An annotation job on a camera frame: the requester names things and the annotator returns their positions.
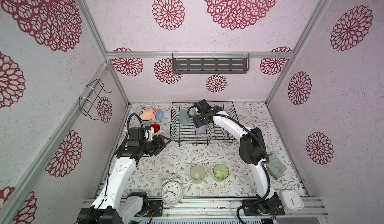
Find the black wire dish rack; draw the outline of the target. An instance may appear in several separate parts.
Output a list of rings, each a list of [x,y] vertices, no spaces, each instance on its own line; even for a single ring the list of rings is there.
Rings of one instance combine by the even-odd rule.
[[[213,123],[213,117],[197,118],[201,112],[194,102],[173,102],[170,139],[181,145],[231,145],[237,139],[226,129]]]

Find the teal translucent cup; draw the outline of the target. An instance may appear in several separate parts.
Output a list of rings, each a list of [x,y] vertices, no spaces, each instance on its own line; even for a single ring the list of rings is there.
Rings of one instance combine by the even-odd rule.
[[[187,109],[181,109],[179,112],[179,123],[182,126],[188,125],[190,123],[190,117],[188,115]]]

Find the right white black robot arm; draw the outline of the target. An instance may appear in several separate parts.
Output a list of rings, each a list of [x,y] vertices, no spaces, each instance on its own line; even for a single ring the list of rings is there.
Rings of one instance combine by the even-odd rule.
[[[254,207],[263,215],[270,212],[273,205],[279,200],[275,196],[275,189],[272,187],[271,179],[267,170],[267,164],[270,162],[266,152],[266,146],[262,141],[263,135],[258,134],[258,129],[250,129],[241,124],[236,119],[229,116],[225,111],[217,113],[201,113],[197,115],[190,114],[196,127],[201,127],[208,123],[213,123],[225,129],[240,142],[239,155],[241,159],[252,170],[257,189],[257,199],[249,204],[243,204],[238,209]]]

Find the purple plastic cup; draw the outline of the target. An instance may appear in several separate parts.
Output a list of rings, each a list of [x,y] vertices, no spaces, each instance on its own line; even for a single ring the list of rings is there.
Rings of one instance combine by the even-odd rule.
[[[204,134],[204,133],[206,133],[206,131],[207,131],[207,126],[206,125],[203,125],[201,127],[195,127],[195,132],[197,134]]]

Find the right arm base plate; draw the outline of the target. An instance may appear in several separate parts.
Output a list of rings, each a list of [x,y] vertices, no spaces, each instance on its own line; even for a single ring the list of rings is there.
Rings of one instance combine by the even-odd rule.
[[[244,208],[246,216],[284,216],[285,210],[279,199],[268,199]]]

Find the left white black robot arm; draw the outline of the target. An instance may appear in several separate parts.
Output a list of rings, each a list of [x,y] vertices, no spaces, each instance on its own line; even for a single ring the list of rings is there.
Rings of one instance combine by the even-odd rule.
[[[129,224],[136,215],[144,216],[150,210],[145,192],[131,193],[122,201],[127,181],[140,159],[158,155],[171,141],[144,126],[145,120],[142,113],[129,115],[126,136],[113,153],[116,162],[112,173],[91,206],[80,210],[77,224]]]

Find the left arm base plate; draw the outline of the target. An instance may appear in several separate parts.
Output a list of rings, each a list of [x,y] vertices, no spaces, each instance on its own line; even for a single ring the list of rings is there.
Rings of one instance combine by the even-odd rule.
[[[162,199],[148,199],[144,201],[144,210],[134,217],[161,217],[163,215],[164,201]]]

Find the pale yellow-green cup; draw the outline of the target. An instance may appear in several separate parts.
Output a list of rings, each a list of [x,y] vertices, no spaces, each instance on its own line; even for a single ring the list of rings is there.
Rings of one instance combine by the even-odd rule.
[[[193,166],[190,170],[190,176],[195,185],[201,184],[206,176],[205,168],[200,165]]]

